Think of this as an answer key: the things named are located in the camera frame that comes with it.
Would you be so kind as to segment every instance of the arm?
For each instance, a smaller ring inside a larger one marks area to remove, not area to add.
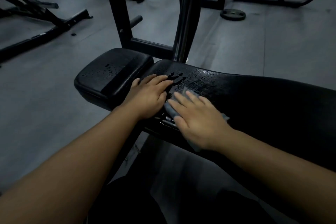
[[[157,113],[172,81],[136,79],[124,103],[0,197],[1,223],[81,223],[136,123]]]
[[[224,154],[317,223],[336,223],[336,173],[276,149],[231,128],[204,98],[187,92],[169,100],[181,115],[174,121],[181,133],[203,149]]]

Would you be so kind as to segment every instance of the finger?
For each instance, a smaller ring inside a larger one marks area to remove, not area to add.
[[[174,122],[183,134],[186,133],[189,127],[188,127],[187,122],[181,116],[175,116]]]
[[[160,82],[164,81],[164,80],[167,80],[168,76],[166,75],[159,75],[155,78],[152,78],[151,81],[148,83],[150,85],[157,85],[159,84]]]
[[[192,94],[190,91],[186,91],[186,94],[195,105],[204,105],[204,103],[201,100],[199,100],[197,96]]]
[[[201,100],[208,107],[214,107],[214,105],[210,102],[210,100],[205,97],[199,97],[199,100]]]
[[[158,93],[161,93],[161,92],[164,91],[169,85],[172,85],[172,84],[173,84],[173,81],[170,81],[170,80],[166,80],[166,81],[160,82],[160,83],[156,86]]]
[[[140,85],[144,85],[144,84],[147,84],[148,82],[150,82],[153,78],[156,77],[156,74],[151,74],[147,77],[145,77],[141,82],[140,82]]]
[[[188,111],[187,111],[187,108],[185,106],[181,105],[180,103],[178,103],[178,102],[176,102],[175,100],[172,100],[172,99],[168,99],[168,103],[183,118],[187,117]]]
[[[178,92],[174,92],[175,98],[185,107],[192,107],[194,104]]]
[[[132,82],[132,86],[131,86],[131,88],[133,88],[133,87],[135,87],[135,86],[138,86],[139,81],[140,81],[140,78],[136,78],[136,79]]]
[[[163,91],[163,92],[161,93],[161,95],[159,96],[159,99],[157,100],[161,107],[162,107],[162,106],[164,105],[164,103],[166,102],[166,98],[167,98],[167,92]]]

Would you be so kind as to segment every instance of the black weight plate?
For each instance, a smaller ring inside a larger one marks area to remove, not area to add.
[[[220,16],[229,21],[242,21],[246,18],[246,13],[236,9],[224,9],[220,12]]]

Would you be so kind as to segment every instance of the gym floor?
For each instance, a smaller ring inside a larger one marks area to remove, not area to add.
[[[41,0],[68,18],[87,9],[84,20],[57,39],[0,68],[0,191],[102,120],[108,112],[86,102],[73,86],[77,73],[103,52],[121,47],[108,0]],[[1,1],[1,8],[8,6]],[[173,45],[179,0],[127,1],[137,38]],[[315,0],[299,9],[226,1],[246,20],[222,19],[201,10],[187,64],[224,73],[286,78],[336,90],[336,3]],[[0,48],[42,33],[52,25],[29,18],[0,20]],[[277,223],[294,223],[233,180],[212,162],[143,133],[115,178],[130,172],[145,184],[168,223],[178,223],[182,205],[199,207],[225,188],[259,201]]]

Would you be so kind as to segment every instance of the forearm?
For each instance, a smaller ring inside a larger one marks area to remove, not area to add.
[[[6,192],[0,198],[1,222],[80,223],[137,123],[132,110],[123,108],[117,108]]]
[[[318,223],[335,223],[336,173],[242,132],[223,138],[218,151]]]

